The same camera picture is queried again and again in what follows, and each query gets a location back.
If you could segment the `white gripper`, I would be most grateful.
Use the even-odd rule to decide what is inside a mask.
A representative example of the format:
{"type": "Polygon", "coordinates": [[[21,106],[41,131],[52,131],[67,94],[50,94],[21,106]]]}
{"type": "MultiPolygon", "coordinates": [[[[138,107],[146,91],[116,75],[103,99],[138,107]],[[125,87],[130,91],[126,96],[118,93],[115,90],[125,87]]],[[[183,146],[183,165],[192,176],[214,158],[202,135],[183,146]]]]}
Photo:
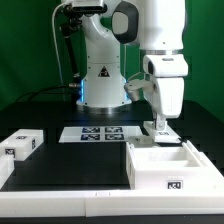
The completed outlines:
{"type": "Polygon", "coordinates": [[[178,118],[182,110],[184,80],[182,78],[151,77],[153,91],[148,102],[153,110],[153,124],[156,130],[166,127],[166,118],[178,118]]]}

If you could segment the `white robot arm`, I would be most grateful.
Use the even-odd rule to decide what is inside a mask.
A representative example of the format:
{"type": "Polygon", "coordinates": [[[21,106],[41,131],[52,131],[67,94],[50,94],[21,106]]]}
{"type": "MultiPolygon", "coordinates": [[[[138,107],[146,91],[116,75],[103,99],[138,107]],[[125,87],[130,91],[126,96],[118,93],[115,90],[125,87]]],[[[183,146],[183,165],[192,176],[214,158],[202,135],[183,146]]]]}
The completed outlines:
{"type": "Polygon", "coordinates": [[[139,99],[142,91],[153,113],[156,131],[180,115],[188,65],[182,36],[185,0],[61,0],[71,31],[81,28],[86,43],[87,74],[81,84],[78,108],[93,112],[117,110],[139,99]],[[139,49],[138,72],[144,78],[126,79],[120,72],[120,47],[139,49]]]}

